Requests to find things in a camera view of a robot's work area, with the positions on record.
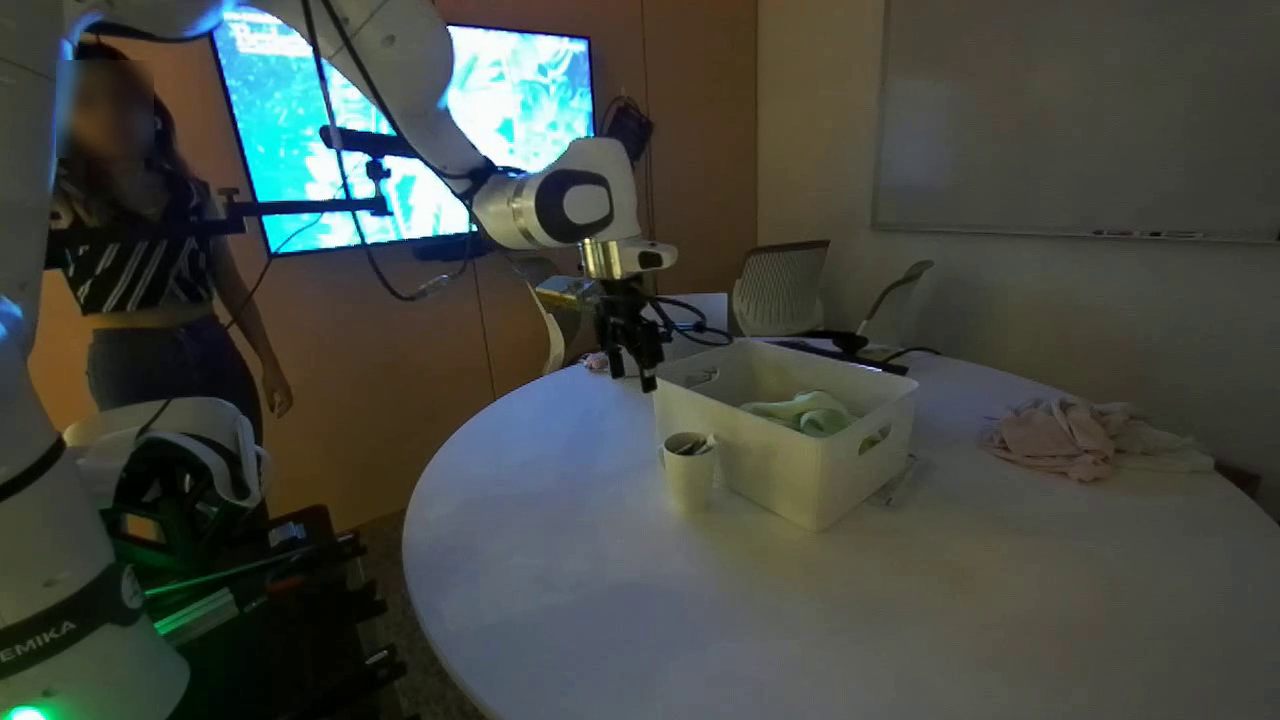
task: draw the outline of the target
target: small cup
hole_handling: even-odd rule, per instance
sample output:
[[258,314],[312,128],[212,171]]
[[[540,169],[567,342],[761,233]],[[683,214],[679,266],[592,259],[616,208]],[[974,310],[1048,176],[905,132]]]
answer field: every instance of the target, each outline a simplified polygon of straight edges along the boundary
[[709,513],[721,502],[721,448],[709,431],[666,436],[666,497],[678,513]]

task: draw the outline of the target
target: wall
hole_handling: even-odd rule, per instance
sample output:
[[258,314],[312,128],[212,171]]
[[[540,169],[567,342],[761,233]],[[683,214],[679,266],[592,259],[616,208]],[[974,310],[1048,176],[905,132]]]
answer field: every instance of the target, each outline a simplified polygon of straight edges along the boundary
[[[656,138],[641,164],[643,229],[683,266],[660,287],[728,287],[753,243],[758,6],[679,7],[678,0],[442,0],[454,21],[571,30],[608,46],[608,98],[637,98]],[[129,46],[155,58],[159,98],[181,119],[189,160],[244,190],[225,99],[203,46]],[[263,268],[261,242],[235,237],[235,266]],[[402,287],[442,266],[386,259]],[[504,256],[481,259],[420,304],[381,294],[360,256],[272,266],[261,314],[292,379],[295,409],[267,422],[272,513],[327,504],[341,528],[403,510],[432,452],[500,392],[544,369],[544,324]],[[43,277],[34,355],[56,425],[92,409],[89,328],[62,277]]]
[[836,242],[840,324],[933,256],[925,345],[1134,402],[1280,486],[1280,252],[871,233],[882,21],[885,0],[761,0],[761,242]]

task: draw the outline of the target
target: towel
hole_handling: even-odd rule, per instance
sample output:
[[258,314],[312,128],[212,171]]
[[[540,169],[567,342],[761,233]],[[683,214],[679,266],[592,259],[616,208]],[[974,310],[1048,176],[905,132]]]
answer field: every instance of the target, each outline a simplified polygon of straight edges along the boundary
[[1039,396],[1011,409],[988,443],[1011,464],[1070,477],[1075,486],[1109,480],[1120,455],[1202,461],[1202,448],[1187,436],[1154,428],[1134,405],[1081,405],[1070,396]]

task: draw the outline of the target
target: cable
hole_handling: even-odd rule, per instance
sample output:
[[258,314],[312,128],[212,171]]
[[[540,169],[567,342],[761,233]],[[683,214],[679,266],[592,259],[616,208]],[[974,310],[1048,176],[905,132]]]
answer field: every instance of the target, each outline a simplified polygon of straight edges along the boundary
[[[386,111],[386,119],[394,126],[394,132],[403,138],[403,132],[397,128],[397,119],[394,119],[381,90],[371,85],[360,52],[354,48],[348,30],[341,25],[341,15],[335,15],[335,7],[333,7],[327,0],[326,0],[326,11],[327,11],[327,25],[341,32],[344,52],[348,52],[354,65],[360,67],[360,81],[366,81],[371,106]],[[316,35],[312,0],[303,0],[303,25],[308,25],[312,67],[316,67],[316,81],[319,81],[326,117],[327,117],[327,126],[335,128],[333,90],[327,90],[327,72],[326,72],[326,62],[319,62],[319,35]],[[335,160],[335,171],[341,171],[344,200],[354,200],[357,192],[354,192],[354,176],[348,176],[348,164],[344,164],[341,138],[333,142],[333,160]],[[418,283],[411,294],[403,294],[403,287],[397,287],[394,277],[381,268],[381,259],[378,259],[378,252],[371,252],[371,243],[367,243],[367,237],[366,237],[360,214],[354,214],[354,224],[357,224],[357,237],[360,237],[360,256],[367,259],[378,283],[381,283],[394,301],[402,301],[402,304],[418,304],[418,301],[432,296],[437,283],[461,279],[461,277],[469,272],[469,266],[474,266],[474,259],[464,259],[461,268],[437,272],[437,277],[429,277],[426,283]]]

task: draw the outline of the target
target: wire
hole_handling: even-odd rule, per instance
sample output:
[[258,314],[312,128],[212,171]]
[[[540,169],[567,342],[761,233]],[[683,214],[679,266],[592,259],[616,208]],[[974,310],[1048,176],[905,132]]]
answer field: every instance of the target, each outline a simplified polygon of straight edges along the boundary
[[[354,48],[354,35],[348,35],[344,21],[335,15],[335,7],[333,7],[327,0],[326,0],[326,11],[327,11],[327,25],[341,32],[344,52],[354,58],[354,65],[357,65],[357,72],[360,72],[371,106],[386,111],[386,119],[394,126],[394,132],[403,138],[403,132],[397,128],[397,117],[389,111],[381,90],[371,85],[360,52]],[[316,67],[316,81],[319,81],[326,117],[327,117],[327,126],[335,128],[333,90],[327,90],[327,72],[326,72],[326,62],[319,62],[319,35],[316,35],[312,0],[303,0],[303,25],[308,25],[312,67]],[[333,160],[335,160],[335,171],[341,171],[344,200],[357,200],[354,176],[348,176],[348,164],[344,164],[341,138],[333,142]],[[474,259],[464,259],[464,266],[457,266],[457,268],[449,268],[449,272],[429,277],[429,279],[418,283],[411,294],[403,294],[403,287],[397,287],[394,277],[381,268],[381,259],[378,259],[378,252],[371,252],[371,243],[367,243],[367,233],[366,233],[360,214],[354,214],[354,224],[357,224],[357,237],[360,237],[360,256],[367,259],[378,283],[381,283],[394,301],[402,301],[402,304],[418,304],[418,301],[432,296],[437,283],[461,279],[461,277],[469,272],[469,266],[474,266]]]
[[231,566],[231,570],[222,570],[222,572],[174,579],[174,584],[159,584],[159,587],[146,587],[146,599],[170,598],[170,591],[185,591],[185,587],[201,587],[201,584],[215,584],[215,579],[231,579],[231,578],[244,578],[244,572],[258,572],[258,570],[272,570],[272,566],[289,566],[289,561],[300,561],[300,557],[308,557],[308,547],[289,547],[289,554],[261,557],[261,561],[248,561],[248,566]]

